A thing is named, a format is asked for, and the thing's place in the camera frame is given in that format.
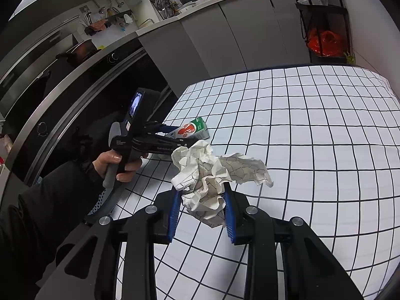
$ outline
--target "crumpled paper ball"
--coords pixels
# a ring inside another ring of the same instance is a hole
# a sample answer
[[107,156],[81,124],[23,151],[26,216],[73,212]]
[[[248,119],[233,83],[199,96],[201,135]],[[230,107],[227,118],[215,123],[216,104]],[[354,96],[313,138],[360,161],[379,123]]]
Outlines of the crumpled paper ball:
[[180,171],[171,183],[181,192],[183,206],[189,214],[212,228],[225,225],[224,182],[253,181],[257,185],[273,186],[264,162],[241,153],[216,157],[213,148],[204,140],[190,148],[175,149],[171,158]]

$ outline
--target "red plastic bag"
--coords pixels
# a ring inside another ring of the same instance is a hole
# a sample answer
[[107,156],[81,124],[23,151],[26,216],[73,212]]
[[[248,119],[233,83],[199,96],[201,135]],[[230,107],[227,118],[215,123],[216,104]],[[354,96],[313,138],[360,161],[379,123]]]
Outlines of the red plastic bag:
[[[343,38],[340,35],[333,33],[332,31],[325,30],[320,33],[320,36],[322,45],[322,56],[334,56],[334,57],[343,56],[344,44],[343,44]],[[307,46],[311,50],[313,50],[318,56],[321,56],[317,29],[313,28],[309,32]]]

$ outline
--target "small box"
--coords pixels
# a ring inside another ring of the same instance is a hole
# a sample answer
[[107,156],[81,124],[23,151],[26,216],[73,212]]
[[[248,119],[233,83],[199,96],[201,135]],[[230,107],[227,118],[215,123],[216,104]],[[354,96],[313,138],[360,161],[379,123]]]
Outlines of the small box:
[[195,118],[165,136],[172,139],[198,138],[199,140],[206,140],[210,137],[206,123],[201,117]]

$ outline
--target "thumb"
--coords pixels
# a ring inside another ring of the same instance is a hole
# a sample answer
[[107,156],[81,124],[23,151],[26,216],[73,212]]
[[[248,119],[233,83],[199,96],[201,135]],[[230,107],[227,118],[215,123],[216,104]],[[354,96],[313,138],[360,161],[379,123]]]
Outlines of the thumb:
[[108,164],[118,164],[121,162],[122,156],[115,152],[114,150],[110,150],[107,152],[101,153],[95,161],[93,161],[93,166],[95,170],[98,172],[100,176],[105,177],[107,165]]

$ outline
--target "finger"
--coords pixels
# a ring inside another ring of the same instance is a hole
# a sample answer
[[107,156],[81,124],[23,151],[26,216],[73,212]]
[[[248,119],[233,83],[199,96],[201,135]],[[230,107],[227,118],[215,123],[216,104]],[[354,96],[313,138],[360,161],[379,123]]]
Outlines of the finger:
[[96,159],[100,164],[118,164],[121,162],[122,156],[114,151],[110,150],[107,152],[103,152]]
[[133,170],[138,170],[142,166],[142,159],[136,159],[133,162],[129,162],[125,165],[125,170],[126,171],[133,171]]
[[126,171],[123,173],[119,173],[117,175],[117,180],[122,183],[129,183],[132,180],[133,176],[135,176],[135,174],[136,171]]

